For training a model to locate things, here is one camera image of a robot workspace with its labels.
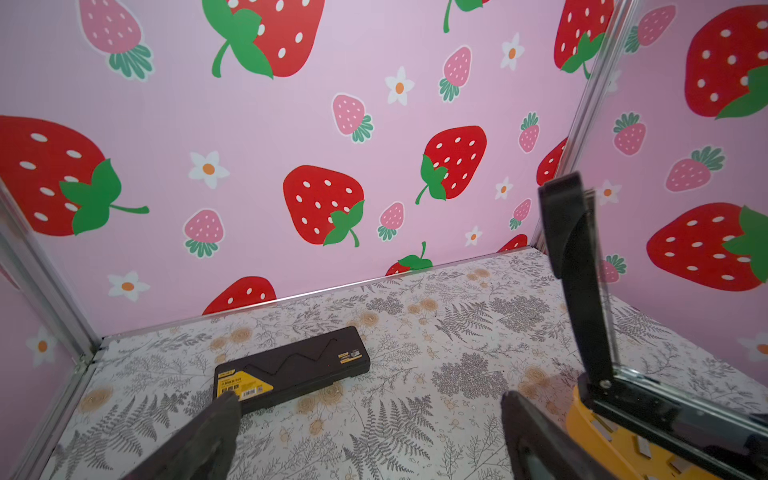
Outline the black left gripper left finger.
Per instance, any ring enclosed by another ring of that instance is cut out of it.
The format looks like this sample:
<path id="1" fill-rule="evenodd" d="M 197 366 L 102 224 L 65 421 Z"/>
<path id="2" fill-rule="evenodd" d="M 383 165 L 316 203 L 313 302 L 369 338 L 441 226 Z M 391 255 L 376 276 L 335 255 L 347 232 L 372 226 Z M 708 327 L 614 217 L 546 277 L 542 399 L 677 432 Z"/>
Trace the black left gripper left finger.
<path id="1" fill-rule="evenodd" d="M 124 476 L 140 479 L 226 479 L 241 423 L 238 397 L 227 392 Z"/>

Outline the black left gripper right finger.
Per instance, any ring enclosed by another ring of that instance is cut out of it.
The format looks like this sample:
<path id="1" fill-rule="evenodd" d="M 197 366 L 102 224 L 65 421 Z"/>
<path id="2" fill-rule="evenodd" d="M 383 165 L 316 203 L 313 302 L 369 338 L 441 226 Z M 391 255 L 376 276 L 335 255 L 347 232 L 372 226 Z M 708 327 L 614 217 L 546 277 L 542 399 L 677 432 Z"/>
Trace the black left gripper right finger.
<path id="1" fill-rule="evenodd" d="M 517 391 L 501 399 L 501 424 L 515 479 L 615 479 Z"/>

